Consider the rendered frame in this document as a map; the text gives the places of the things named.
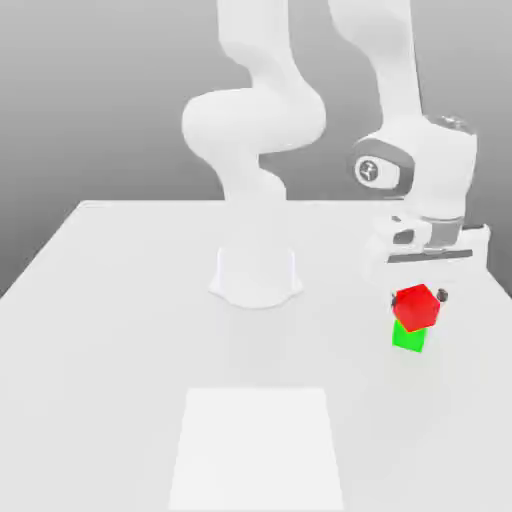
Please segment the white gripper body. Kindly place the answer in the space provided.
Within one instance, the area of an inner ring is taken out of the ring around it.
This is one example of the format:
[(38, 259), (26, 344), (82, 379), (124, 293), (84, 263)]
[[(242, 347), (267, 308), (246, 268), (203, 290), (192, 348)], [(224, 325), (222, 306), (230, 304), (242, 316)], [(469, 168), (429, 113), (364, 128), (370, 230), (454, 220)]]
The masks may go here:
[(382, 286), (446, 286), (479, 277), (487, 272), (490, 235), (486, 224), (464, 226), (454, 246), (426, 252), (410, 245), (391, 248), (378, 235), (373, 235), (370, 281)]

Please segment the small red cube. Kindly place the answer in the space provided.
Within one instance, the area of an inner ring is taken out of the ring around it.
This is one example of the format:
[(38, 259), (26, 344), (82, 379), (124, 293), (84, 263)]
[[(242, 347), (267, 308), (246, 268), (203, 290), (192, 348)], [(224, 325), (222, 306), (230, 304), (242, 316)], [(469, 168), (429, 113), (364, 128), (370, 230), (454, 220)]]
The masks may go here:
[(409, 332), (435, 325), (441, 303), (425, 284), (398, 290), (395, 307), (392, 309)]

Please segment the small green cube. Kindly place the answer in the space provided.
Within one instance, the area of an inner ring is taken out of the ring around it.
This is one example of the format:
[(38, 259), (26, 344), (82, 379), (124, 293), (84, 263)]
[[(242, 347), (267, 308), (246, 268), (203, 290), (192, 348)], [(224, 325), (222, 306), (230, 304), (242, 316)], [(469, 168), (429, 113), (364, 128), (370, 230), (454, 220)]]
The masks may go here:
[(421, 353), (427, 332), (427, 328), (421, 328), (409, 332), (405, 329), (401, 322), (396, 319), (392, 332), (392, 345), (405, 350)]

